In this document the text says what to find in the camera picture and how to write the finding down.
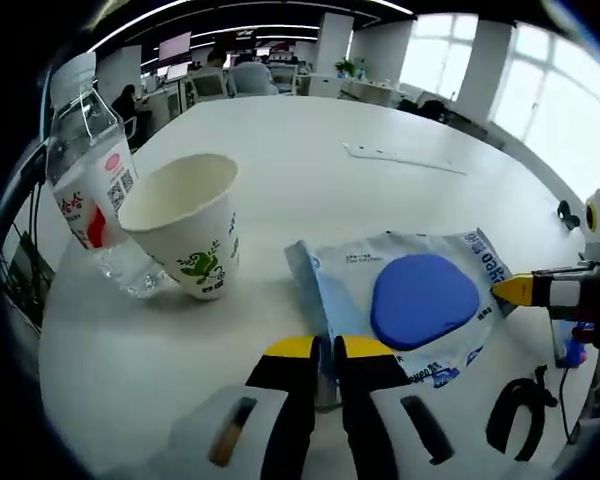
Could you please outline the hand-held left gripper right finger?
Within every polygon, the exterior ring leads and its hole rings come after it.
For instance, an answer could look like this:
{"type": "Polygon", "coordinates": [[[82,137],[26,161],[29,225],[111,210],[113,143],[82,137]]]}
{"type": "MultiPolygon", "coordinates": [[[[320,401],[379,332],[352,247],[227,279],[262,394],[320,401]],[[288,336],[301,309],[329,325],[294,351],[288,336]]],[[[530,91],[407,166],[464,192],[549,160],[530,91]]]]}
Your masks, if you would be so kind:
{"type": "Polygon", "coordinates": [[[408,433],[440,465],[454,449],[424,401],[406,391],[409,379],[378,340],[343,335],[333,342],[342,422],[358,473],[405,473],[408,433]]]}

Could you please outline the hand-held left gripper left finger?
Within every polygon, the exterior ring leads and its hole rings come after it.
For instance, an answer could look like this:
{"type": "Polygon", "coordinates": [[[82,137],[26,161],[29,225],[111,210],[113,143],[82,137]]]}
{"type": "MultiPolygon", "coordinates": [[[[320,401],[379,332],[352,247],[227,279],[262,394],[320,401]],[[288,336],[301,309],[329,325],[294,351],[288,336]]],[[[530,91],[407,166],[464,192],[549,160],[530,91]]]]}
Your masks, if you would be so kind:
{"type": "Polygon", "coordinates": [[[208,454],[238,473],[300,473],[315,428],[320,339],[287,337],[269,346],[232,401],[208,454]]]}

